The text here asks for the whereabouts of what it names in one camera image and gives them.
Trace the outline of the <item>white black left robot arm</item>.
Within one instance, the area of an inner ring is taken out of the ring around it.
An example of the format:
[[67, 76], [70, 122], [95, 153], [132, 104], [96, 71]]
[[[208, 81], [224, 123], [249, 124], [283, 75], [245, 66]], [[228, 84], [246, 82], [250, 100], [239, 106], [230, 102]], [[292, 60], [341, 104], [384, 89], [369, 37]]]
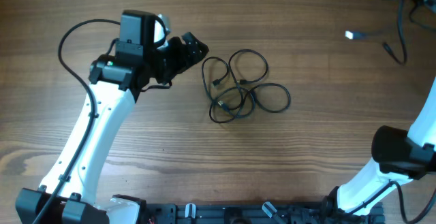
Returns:
[[162, 15], [125, 10], [119, 36], [92, 62], [81, 85], [86, 99], [57, 162], [36, 190], [21, 189], [15, 208], [22, 223], [154, 223], [144, 199], [115, 195], [96, 203], [102, 168], [114, 138], [141, 93], [169, 89], [199, 63], [208, 46], [192, 33], [170, 37]]

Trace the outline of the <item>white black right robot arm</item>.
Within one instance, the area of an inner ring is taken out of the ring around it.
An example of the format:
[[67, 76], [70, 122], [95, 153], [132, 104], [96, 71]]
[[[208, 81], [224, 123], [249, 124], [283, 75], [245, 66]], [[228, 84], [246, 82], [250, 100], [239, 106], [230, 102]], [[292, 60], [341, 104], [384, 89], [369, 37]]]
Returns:
[[[403, 57], [399, 59], [387, 43], [384, 50], [399, 65], [408, 61], [403, 30], [405, 0], [399, 2], [396, 13], [396, 29]], [[435, 0], [412, 0], [412, 18], [419, 7], [435, 10]], [[371, 146], [369, 162], [347, 183], [335, 187], [321, 203], [320, 221], [331, 219], [333, 223], [359, 221], [369, 216], [371, 209], [393, 190], [398, 192], [399, 208], [404, 223], [410, 220], [405, 214], [401, 187], [427, 174], [435, 173], [435, 89], [431, 89], [419, 116], [408, 130], [389, 126], [380, 127]]]

